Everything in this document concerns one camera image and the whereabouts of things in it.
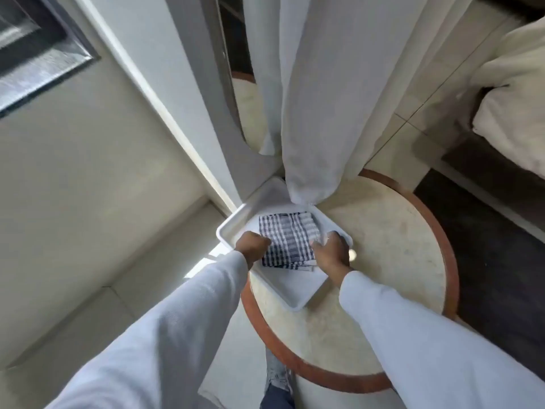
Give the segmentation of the person's left hand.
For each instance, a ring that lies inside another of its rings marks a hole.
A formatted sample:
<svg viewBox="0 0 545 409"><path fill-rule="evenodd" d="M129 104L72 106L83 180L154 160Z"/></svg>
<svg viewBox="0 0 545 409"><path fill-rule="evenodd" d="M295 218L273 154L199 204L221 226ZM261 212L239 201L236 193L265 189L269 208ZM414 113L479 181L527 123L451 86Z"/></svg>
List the person's left hand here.
<svg viewBox="0 0 545 409"><path fill-rule="evenodd" d="M271 245L271 240L252 231L245 231L236 241L234 250L243 255L248 270L251 270L256 261L263 258Z"/></svg>

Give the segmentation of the person's right hand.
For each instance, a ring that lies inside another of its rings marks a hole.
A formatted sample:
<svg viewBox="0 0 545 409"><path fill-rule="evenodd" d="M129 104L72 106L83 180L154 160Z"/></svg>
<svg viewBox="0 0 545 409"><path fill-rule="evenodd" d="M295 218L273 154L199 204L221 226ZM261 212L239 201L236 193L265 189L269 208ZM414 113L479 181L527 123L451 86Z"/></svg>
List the person's right hand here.
<svg viewBox="0 0 545 409"><path fill-rule="evenodd" d="M354 269L349 262L349 247L346 242L346 254L315 254L317 266L328 276L332 283L340 288L345 277Z"/></svg>

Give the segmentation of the blue white checked cloth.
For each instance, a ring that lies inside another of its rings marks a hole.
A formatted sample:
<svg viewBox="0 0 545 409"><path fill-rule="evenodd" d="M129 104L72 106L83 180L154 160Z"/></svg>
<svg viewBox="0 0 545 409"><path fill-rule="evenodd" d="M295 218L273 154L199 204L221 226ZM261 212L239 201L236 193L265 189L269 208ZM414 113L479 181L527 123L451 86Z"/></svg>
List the blue white checked cloth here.
<svg viewBox="0 0 545 409"><path fill-rule="evenodd" d="M259 233L271 242L261 259L266 268L311 272L317 262L311 242L321 233L310 212L276 213L258 219Z"/></svg>

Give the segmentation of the person's right forearm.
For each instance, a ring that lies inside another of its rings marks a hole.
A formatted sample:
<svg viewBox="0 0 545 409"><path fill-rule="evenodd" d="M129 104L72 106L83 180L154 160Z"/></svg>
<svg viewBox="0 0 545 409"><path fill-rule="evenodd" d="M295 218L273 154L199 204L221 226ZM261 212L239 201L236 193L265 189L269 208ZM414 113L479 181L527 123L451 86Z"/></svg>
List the person's right forearm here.
<svg viewBox="0 0 545 409"><path fill-rule="evenodd" d="M373 282L344 276L359 324L407 409L545 409L545 382L484 337Z"/></svg>

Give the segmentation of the person's left forearm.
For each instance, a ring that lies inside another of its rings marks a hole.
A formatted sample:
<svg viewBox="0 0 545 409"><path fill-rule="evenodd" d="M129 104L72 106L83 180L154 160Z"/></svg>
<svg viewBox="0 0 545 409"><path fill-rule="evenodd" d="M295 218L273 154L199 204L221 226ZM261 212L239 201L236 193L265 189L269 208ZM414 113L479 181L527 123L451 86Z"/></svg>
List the person's left forearm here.
<svg viewBox="0 0 545 409"><path fill-rule="evenodd" d="M45 409L218 409L198 390L246 284L232 251L156 304L73 376Z"/></svg>

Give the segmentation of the white rectangular tray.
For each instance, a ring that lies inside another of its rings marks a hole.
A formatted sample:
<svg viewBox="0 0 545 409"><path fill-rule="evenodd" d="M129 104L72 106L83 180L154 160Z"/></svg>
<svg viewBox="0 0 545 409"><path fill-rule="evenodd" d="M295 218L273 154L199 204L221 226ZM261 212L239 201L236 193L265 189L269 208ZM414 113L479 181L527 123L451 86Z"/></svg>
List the white rectangular tray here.
<svg viewBox="0 0 545 409"><path fill-rule="evenodd" d="M294 204L290 200L287 186L282 178L272 177L249 199L229 216L216 230L217 238L230 249L245 231L259 233L258 219L262 215L276 213L310 212L321 233L321 243L327 233L336 231L344 237L349 247L353 246L351 236L320 209L312 205ZM282 300L291 311L299 311L309 302L326 280L325 273L316 265L311 272L266 268L261 259L256 261L252 274L273 294Z"/></svg>

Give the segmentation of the round table with wooden rim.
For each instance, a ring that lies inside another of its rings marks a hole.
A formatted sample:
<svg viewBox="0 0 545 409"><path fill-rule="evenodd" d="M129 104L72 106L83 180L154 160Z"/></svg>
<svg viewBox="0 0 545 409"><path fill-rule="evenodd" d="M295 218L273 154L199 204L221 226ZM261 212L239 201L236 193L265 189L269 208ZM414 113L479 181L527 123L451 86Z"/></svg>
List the round table with wooden rim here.
<svg viewBox="0 0 545 409"><path fill-rule="evenodd" d="M370 170L321 203L354 240L353 265L378 283L454 320L460 284L452 246L431 211L393 179ZM242 306L262 342L296 375L338 392L391 388L359 326L325 282L301 311L288 311L252 273Z"/></svg>

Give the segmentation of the person's grey shoe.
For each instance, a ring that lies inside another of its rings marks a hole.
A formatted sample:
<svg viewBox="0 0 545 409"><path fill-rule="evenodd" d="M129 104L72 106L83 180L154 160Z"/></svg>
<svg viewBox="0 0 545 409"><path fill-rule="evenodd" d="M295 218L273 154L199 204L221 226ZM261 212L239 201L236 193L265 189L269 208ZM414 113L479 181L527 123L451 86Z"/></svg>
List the person's grey shoe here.
<svg viewBox="0 0 545 409"><path fill-rule="evenodd" d="M267 376L265 389L267 392L271 386L294 395L294 374L285 366L268 348L265 349L267 364Z"/></svg>

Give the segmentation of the white curtain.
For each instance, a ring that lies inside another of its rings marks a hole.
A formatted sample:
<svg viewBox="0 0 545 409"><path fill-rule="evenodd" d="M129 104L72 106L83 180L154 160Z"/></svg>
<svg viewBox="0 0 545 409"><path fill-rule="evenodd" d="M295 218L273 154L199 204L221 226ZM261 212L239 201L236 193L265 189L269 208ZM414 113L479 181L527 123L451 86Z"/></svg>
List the white curtain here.
<svg viewBox="0 0 545 409"><path fill-rule="evenodd" d="M472 0L242 0L290 200L316 205L355 177L413 77Z"/></svg>

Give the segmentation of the person's blue trouser leg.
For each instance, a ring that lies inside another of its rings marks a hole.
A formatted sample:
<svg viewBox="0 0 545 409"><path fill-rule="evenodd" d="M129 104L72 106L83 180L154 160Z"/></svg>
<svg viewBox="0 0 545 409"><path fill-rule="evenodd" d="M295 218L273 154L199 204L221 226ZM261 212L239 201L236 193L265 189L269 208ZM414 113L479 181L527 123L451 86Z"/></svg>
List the person's blue trouser leg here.
<svg viewBox="0 0 545 409"><path fill-rule="evenodd" d="M295 409L293 393L271 383L265 390L259 409Z"/></svg>

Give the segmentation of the cream bed duvet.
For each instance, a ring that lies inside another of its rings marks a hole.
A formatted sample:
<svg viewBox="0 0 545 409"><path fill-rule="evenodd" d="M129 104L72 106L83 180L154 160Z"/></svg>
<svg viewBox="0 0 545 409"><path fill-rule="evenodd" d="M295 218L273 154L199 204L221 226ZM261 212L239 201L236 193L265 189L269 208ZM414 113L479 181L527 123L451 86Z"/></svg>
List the cream bed duvet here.
<svg viewBox="0 0 545 409"><path fill-rule="evenodd" d="M473 132L545 180L545 16L507 33L470 85L489 88Z"/></svg>

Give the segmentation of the dark framed window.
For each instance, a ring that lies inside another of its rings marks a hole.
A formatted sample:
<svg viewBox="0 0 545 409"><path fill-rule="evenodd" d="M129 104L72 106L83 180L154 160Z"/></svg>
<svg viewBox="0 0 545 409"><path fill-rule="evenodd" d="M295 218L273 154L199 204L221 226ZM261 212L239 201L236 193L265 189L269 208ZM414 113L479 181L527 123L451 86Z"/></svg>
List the dark framed window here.
<svg viewBox="0 0 545 409"><path fill-rule="evenodd" d="M0 119L99 60L61 0L0 0Z"/></svg>

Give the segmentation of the dark wooden bed frame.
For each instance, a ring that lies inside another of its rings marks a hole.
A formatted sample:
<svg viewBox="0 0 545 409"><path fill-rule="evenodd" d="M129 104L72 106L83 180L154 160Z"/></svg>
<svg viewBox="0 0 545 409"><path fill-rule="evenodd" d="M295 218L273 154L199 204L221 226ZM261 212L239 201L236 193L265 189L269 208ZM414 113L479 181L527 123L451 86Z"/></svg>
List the dark wooden bed frame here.
<svg viewBox="0 0 545 409"><path fill-rule="evenodd" d="M460 136L441 160L476 191L545 233L545 180L518 167L473 133L473 118L490 90L469 88L461 95L454 123Z"/></svg>

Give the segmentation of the wall mirror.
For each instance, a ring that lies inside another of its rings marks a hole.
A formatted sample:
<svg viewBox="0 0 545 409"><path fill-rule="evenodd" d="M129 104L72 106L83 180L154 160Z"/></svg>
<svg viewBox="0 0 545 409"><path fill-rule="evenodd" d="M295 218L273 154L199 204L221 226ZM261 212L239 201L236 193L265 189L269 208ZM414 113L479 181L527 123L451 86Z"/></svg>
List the wall mirror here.
<svg viewBox="0 0 545 409"><path fill-rule="evenodd" d="M262 155L280 156L279 145L273 142L265 112L265 102L255 79L251 62L244 0L201 0L213 23L219 26L223 56L228 62L236 114L242 137L250 149Z"/></svg>

